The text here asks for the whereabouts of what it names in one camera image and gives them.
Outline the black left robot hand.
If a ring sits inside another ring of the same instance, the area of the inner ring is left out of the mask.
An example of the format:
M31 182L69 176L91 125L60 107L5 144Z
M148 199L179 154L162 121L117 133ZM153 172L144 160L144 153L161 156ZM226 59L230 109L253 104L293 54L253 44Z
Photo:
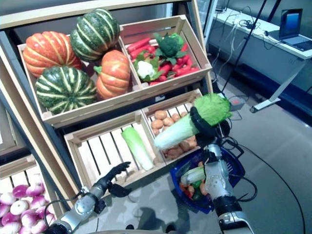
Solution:
M113 184L112 179L122 172L125 172L131 163L129 161L123 162L115 167L113 167L107 175L100 178L94 185L99 187L104 193L108 192L115 197L126 197L128 196L132 189L126 189L118 184Z

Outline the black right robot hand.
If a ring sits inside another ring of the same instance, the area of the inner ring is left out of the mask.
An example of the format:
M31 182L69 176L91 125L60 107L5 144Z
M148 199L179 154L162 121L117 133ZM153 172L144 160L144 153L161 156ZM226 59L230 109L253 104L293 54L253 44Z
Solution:
M222 145L222 139L230 133L230 125L227 120L221 121L219 124L211 126L204 118L200 116L197 109L192 107L190 117L199 131L195 135L197 144L204 148L210 144Z

